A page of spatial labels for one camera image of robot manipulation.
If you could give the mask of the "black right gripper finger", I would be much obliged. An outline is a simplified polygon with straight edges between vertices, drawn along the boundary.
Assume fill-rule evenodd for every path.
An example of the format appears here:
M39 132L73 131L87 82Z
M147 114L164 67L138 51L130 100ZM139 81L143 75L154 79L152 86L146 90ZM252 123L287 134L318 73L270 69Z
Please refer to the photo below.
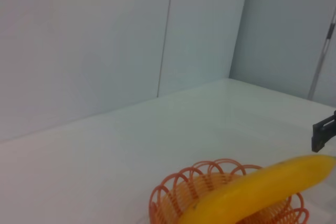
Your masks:
M312 126L311 150L318 153L325 143L335 137L335 114Z

